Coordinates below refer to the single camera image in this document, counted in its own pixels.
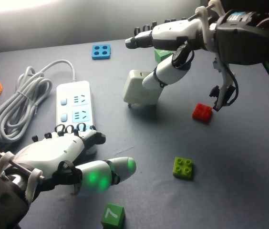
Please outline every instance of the toy block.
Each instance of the toy block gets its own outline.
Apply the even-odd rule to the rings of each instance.
[[[160,63],[162,60],[166,59],[172,54],[172,52],[168,50],[159,50],[155,49],[155,60]]]
[[[92,59],[110,59],[111,48],[109,44],[96,44],[92,46]]]
[[[192,117],[201,122],[208,123],[210,121],[211,115],[212,107],[203,104],[197,104]]]
[[[176,157],[173,175],[175,177],[192,179],[193,161],[186,158]]]
[[[124,207],[107,204],[101,223],[104,229],[121,229],[125,218]]]

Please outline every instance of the green cube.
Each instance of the green cube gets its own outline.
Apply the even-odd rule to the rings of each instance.
[[[193,161],[186,158],[176,157],[173,175],[175,177],[192,179]]]
[[[167,50],[155,49],[155,60],[160,63],[162,60],[166,59],[172,54],[172,52]]]
[[[124,207],[107,204],[101,223],[105,229],[121,229],[124,217]]]

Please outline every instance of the gray table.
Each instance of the gray table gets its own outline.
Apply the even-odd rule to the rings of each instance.
[[[0,104],[27,66],[38,71],[52,61],[69,60],[77,79],[90,82],[95,125],[107,136],[94,159],[130,156],[137,162],[130,179],[99,196],[71,196],[69,187],[41,193],[20,225],[100,229],[106,203],[115,203],[125,207],[125,229],[269,229],[269,76],[263,67],[231,66],[239,97],[205,125],[191,115],[197,103],[213,106],[208,94],[222,83],[212,67],[213,54],[197,51],[189,73],[164,89],[157,107],[129,109],[122,100],[128,72],[153,70],[154,50],[128,50],[122,40],[108,43],[112,55],[104,61],[91,59],[92,44],[0,53]],[[32,135],[41,137],[55,126],[56,86],[71,81],[70,70],[60,64],[45,76],[53,90],[17,151],[32,142]],[[176,156],[193,159],[194,181],[173,177]]]

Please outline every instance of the robotic arm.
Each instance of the robotic arm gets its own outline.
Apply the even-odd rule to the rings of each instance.
[[[0,229],[17,228],[42,191],[74,185],[74,194],[89,196],[135,173],[136,163],[130,157],[75,165],[87,149],[105,143],[106,138],[96,130],[72,128],[68,133],[64,129],[46,133],[42,141],[34,136],[34,143],[17,155],[0,153]]]
[[[215,11],[217,16],[209,17],[208,10]],[[131,70],[123,90],[123,99],[129,106],[156,104],[163,88],[189,71],[194,50],[204,49],[215,54],[214,68],[223,77],[223,85],[214,87],[210,93],[217,98],[213,109],[218,111],[234,103],[238,96],[238,83],[229,63],[269,62],[269,14],[235,10],[225,13],[220,0],[211,0],[208,7],[198,7],[188,20],[154,26],[127,39],[125,44],[129,49],[154,46],[175,51],[151,73]]]

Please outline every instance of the red building block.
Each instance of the red building block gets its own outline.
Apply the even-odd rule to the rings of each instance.
[[[208,123],[212,115],[212,107],[203,104],[197,104],[192,117],[204,123]]]

